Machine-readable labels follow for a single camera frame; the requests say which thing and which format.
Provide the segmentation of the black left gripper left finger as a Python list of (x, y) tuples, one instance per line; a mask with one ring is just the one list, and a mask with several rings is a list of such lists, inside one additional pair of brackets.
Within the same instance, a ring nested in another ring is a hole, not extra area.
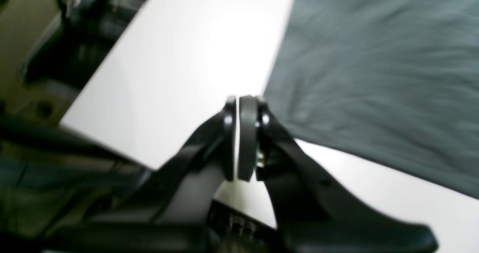
[(120, 205), (49, 238), (53, 252), (213, 252), (207, 227), (219, 186), (234, 177), (236, 98)]

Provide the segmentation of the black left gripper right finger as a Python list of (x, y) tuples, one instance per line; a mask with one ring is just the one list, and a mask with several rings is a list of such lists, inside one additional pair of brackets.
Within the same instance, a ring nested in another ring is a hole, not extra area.
[(271, 253), (433, 253), (422, 224), (393, 219), (343, 187), (299, 147), (260, 97), (239, 99), (239, 178), (264, 182), (277, 223)]

